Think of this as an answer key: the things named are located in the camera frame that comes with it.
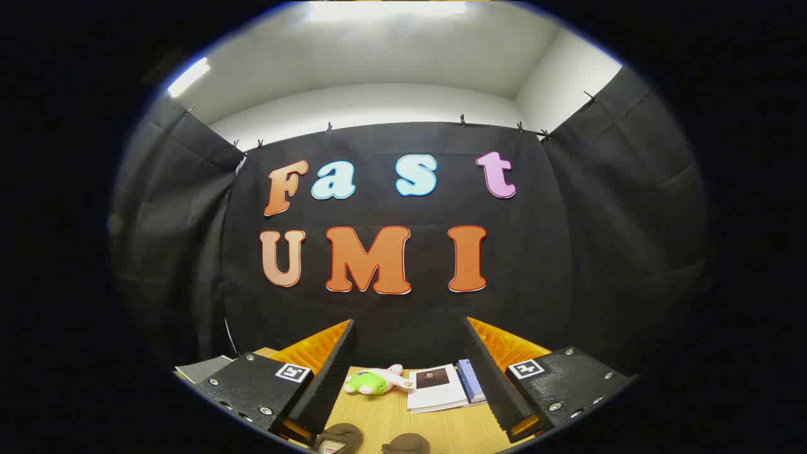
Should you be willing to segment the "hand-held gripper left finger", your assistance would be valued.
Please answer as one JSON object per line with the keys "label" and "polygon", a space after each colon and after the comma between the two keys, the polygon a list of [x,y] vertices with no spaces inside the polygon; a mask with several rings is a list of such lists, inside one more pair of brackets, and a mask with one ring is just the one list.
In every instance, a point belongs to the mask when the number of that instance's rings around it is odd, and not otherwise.
{"label": "hand-held gripper left finger", "polygon": [[348,319],[270,356],[242,354],[194,390],[257,430],[311,446],[325,431],[355,345]]}

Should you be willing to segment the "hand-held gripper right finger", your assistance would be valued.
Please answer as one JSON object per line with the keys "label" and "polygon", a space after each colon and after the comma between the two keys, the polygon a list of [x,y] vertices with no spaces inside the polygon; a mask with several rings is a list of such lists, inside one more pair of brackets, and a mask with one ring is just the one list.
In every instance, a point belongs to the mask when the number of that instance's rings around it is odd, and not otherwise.
{"label": "hand-held gripper right finger", "polygon": [[488,406],[512,443],[581,419],[633,385],[577,347],[541,347],[465,317],[466,354]]}

